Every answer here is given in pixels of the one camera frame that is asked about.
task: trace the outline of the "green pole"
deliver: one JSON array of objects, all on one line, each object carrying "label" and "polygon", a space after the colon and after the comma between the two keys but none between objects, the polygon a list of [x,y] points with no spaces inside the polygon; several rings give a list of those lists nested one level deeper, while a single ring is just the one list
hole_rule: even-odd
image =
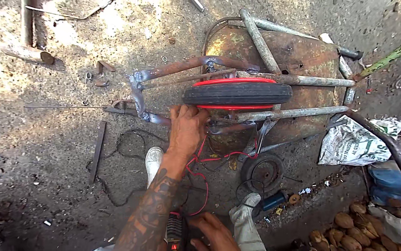
[{"label": "green pole", "polygon": [[373,74],[375,71],[378,69],[382,69],[383,67],[387,66],[390,64],[393,60],[401,56],[401,46],[397,49],[395,49],[392,53],[387,55],[381,60],[378,60],[375,62],[373,65],[370,67],[366,68],[363,70],[361,73],[357,74],[354,76],[354,80],[356,82],[359,82],[360,80],[364,79],[365,77],[368,77],[369,75]]}]

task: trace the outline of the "black rubber tire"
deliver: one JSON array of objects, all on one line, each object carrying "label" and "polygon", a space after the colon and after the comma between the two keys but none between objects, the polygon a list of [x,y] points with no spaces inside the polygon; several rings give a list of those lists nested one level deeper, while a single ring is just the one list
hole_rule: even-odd
[{"label": "black rubber tire", "polygon": [[276,105],[292,96],[290,85],[283,83],[216,83],[185,89],[182,100],[187,105],[233,104]]},{"label": "black rubber tire", "polygon": [[[272,191],[279,187],[281,184],[281,180],[283,179],[284,174],[284,164],[283,161],[274,153],[261,153],[258,155],[256,159],[248,158],[241,168],[241,181],[245,182],[246,180],[253,178],[253,171],[259,165],[259,163],[263,161],[270,161],[272,164],[275,164],[277,167],[277,175],[276,178],[271,181],[269,184],[264,184],[264,192]],[[257,193],[262,193],[263,190],[255,187],[255,185],[261,185],[259,182],[249,181],[246,182],[246,186],[252,191]]]}]

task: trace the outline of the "finger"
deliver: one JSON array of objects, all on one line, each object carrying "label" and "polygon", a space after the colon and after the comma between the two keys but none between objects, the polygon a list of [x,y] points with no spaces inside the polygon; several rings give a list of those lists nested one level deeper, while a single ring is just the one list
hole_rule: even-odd
[{"label": "finger", "polygon": [[216,229],[210,223],[208,223],[202,216],[190,220],[189,224],[199,228],[200,231],[202,231],[203,234],[209,240],[212,240],[214,238],[214,232]]},{"label": "finger", "polygon": [[210,249],[199,239],[191,239],[190,243],[197,249],[197,251],[210,251]]},{"label": "finger", "polygon": [[179,116],[184,116],[187,111],[188,111],[188,106],[182,105],[181,110],[179,111]]},{"label": "finger", "polygon": [[186,117],[194,117],[199,112],[199,109],[196,106],[189,106],[188,111],[184,116]]},{"label": "finger", "polygon": [[205,212],[202,214],[202,217],[214,226],[217,229],[220,229],[224,224],[216,217],[216,215],[210,214],[209,212]]},{"label": "finger", "polygon": [[181,109],[181,106],[171,106],[171,108],[170,108],[171,119],[176,119],[179,116],[180,109]]},{"label": "finger", "polygon": [[201,109],[196,117],[198,117],[199,122],[204,125],[207,122],[207,119],[210,117],[210,112],[207,109]]}]

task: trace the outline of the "wheelbarrow handle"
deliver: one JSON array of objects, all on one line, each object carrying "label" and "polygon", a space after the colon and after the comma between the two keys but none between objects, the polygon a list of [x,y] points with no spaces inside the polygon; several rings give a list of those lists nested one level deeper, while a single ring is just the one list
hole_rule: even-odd
[{"label": "wheelbarrow handle", "polygon": [[386,146],[390,150],[394,160],[396,161],[398,168],[401,171],[401,146],[399,145],[399,143],[395,139],[393,139],[391,136],[389,136],[388,134],[385,134],[382,131],[380,131],[379,129],[377,129],[373,123],[369,122],[367,119],[365,119],[359,113],[348,110],[347,112],[345,112],[345,114],[348,117],[352,118],[355,122],[359,123],[365,129],[370,131],[372,134],[377,136],[379,139],[381,139],[386,144]]}]

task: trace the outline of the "red wheel rim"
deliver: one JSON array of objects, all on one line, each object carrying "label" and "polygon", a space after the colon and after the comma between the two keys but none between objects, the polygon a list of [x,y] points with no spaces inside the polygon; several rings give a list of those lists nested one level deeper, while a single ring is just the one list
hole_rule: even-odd
[{"label": "red wheel rim", "polygon": [[[207,84],[215,84],[215,83],[254,83],[254,82],[263,82],[263,83],[276,83],[275,80],[272,79],[264,79],[264,78],[232,78],[232,79],[212,79],[207,81],[197,82],[193,85],[202,86]],[[197,105],[198,108],[205,109],[223,109],[223,110],[248,110],[248,109],[270,109],[273,105]]]}]

